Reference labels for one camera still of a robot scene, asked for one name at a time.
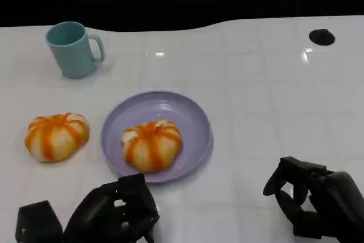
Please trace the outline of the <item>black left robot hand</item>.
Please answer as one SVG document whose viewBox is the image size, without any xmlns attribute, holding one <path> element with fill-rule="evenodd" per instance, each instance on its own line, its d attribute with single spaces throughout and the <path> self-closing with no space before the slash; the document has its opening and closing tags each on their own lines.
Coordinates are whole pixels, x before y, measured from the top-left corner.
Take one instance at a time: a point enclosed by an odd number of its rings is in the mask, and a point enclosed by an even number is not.
<svg viewBox="0 0 364 243">
<path fill-rule="evenodd" d="M 72 214 L 64 242 L 154 242 L 160 216 L 142 173 L 90 191 Z"/>
</svg>

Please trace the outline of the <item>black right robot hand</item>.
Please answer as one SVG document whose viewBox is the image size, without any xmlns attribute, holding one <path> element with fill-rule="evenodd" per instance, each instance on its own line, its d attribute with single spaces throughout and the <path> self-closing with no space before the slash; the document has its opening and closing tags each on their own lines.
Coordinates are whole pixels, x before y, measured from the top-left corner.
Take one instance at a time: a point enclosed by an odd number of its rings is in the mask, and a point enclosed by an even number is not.
<svg viewBox="0 0 364 243">
<path fill-rule="evenodd" d="M 363 242 L 363 195 L 345 171 L 284 157 L 263 194 L 275 195 L 296 236 Z"/>
</svg>

